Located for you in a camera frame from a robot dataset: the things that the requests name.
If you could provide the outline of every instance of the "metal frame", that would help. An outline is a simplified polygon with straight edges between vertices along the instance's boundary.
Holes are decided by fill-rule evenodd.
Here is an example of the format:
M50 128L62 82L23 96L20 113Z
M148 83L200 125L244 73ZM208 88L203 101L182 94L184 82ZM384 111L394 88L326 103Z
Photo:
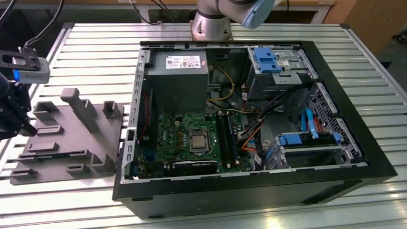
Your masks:
M330 24L263 25L252 31L232 25L236 41L267 39L315 42L399 176L322 205L144 221L111 200L114 177L12 186L7 173L15 168L13 160L27 142L25 138L17 137L17 145L9 147L9 160L0 172L0 226L29 229L174 226L190 229L208 223L219 228L406 227L407 100L398 96L402 92L391 83L391 76L371 61L374 56L360 48L348 31ZM40 100L58 98L62 88L75 85L88 93L83 97L91 99L92 103L106 98L128 101L139 42L191 39L190 24L76 24L68 36L51 70L51 81L36 92ZM126 106L126 113L130 113L130 106ZM127 123L128 119L124 118L123 125L127 126Z

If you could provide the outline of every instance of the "blue drive bracket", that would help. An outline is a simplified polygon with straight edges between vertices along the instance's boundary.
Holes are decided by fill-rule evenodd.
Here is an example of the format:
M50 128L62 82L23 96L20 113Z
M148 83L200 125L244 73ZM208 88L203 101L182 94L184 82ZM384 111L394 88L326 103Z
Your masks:
M312 118L312 111L310 108L306 108L303 110L303 113L300 114L300 128L303 132L307 132L307 121L306 118L308 119L308 127L310 127L310 132L314 136L314 138L319 138L318 132L315 130L315 124L314 124L314 118Z
M342 142L340 134L338 132L334 132L332 137L335 139L336 144L339 145Z
M282 67L270 48L255 48L255 59L260 73L280 73Z
M303 141L300 140L299 134L287 134L279 137L280 145L300 145Z

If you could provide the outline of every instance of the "table leg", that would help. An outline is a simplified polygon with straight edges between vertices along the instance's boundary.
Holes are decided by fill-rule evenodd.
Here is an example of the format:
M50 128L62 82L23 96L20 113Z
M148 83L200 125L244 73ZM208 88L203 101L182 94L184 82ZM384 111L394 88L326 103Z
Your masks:
M311 24L322 24L328 14L331 6L320 6L316 14L314 15Z

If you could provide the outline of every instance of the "floor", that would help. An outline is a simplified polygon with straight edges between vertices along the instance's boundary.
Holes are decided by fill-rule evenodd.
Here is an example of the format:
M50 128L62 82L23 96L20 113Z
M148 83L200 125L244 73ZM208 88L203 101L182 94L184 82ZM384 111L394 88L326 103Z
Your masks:
M378 59L380 62L392 62L387 70L407 91L407 42L399 43L392 38Z

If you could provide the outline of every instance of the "power cable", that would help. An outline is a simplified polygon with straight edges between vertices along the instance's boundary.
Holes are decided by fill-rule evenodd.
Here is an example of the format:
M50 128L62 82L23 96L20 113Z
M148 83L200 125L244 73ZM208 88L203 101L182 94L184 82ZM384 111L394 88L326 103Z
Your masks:
M136 5L135 5L135 3L134 3L134 0L128 0L128 1L130 1L130 3L131 3L132 6L134 6L134 9L135 9L136 14L138 14L139 18L142 19L142 21L144 21L144 22L146 22L147 24L150 24L150 25L162 25L162 24L163 24L162 21L158 21L158 22L152 23L152 22L150 22L148 20L146 20L146 18L142 16L142 14L140 14L140 12L139 12L139 10L138 10L138 8L136 8Z
M3 15L0 17L0 27L1 27L3 23L5 22L5 19L8 18L8 15L11 14L11 12L13 10L13 6L15 6L16 2L17 2L17 0L12 0L7 6L5 11L3 12Z
M163 0L159 0L159 2L162 3L162 5L163 5L163 7L164 7L164 11L168 13L168 15L170 15L170 18L171 18L171 21L172 21L172 23L175 23L175 20L174 20L174 17L172 17L172 14L171 14L171 11L168 10L168 8L167 8L167 5L163 3Z
M35 36L32 39L29 39L25 44L24 44L24 47L31 47L32 44L35 42L37 42L46 35L46 33L50 31L50 29L52 28L52 26L55 25L56 23L56 20L59 18L59 15L62 14L63 12L63 7L64 7L64 4L66 4L66 0L62 0L60 3L59 3L59 6L58 6L58 10L56 10L56 13L48 23L48 25L46 26L46 28L43 29L43 31L37 34L37 36Z

